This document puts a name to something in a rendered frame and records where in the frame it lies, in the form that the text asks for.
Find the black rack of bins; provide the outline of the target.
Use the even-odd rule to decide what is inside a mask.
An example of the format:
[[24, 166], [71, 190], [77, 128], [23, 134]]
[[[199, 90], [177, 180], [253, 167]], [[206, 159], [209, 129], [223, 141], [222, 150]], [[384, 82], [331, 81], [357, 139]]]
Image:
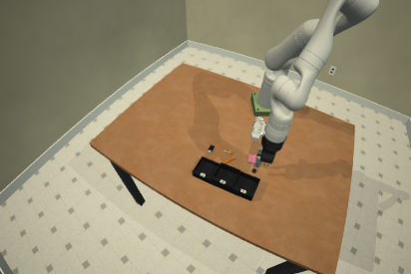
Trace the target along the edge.
[[194, 168], [193, 176], [249, 201], [260, 182], [260, 178], [203, 156]]

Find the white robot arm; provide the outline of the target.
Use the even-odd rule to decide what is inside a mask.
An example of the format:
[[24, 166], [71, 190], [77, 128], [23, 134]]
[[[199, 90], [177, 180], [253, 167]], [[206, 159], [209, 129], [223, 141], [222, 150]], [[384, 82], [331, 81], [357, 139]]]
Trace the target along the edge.
[[[271, 110], [268, 124], [272, 129], [287, 131], [293, 120], [293, 112], [306, 104], [317, 75], [330, 57], [333, 36], [364, 21], [378, 6], [379, 0], [329, 0], [320, 20], [304, 22], [265, 54], [267, 69], [257, 102]], [[339, 11], [342, 14], [338, 15]], [[291, 59], [296, 57], [299, 58], [293, 68], [301, 76], [300, 84], [287, 77]]]

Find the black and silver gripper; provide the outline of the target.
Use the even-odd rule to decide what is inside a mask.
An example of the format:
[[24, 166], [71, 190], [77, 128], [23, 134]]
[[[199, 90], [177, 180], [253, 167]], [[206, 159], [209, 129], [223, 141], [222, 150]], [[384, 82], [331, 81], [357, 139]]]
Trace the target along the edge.
[[261, 162], [272, 163], [275, 154], [281, 150], [284, 142], [287, 139], [288, 131], [278, 132], [270, 127], [270, 125], [264, 122], [262, 117], [256, 117], [253, 123], [250, 138], [252, 140], [258, 140], [262, 137], [260, 147], [257, 152], [257, 158], [254, 167], [260, 167]]

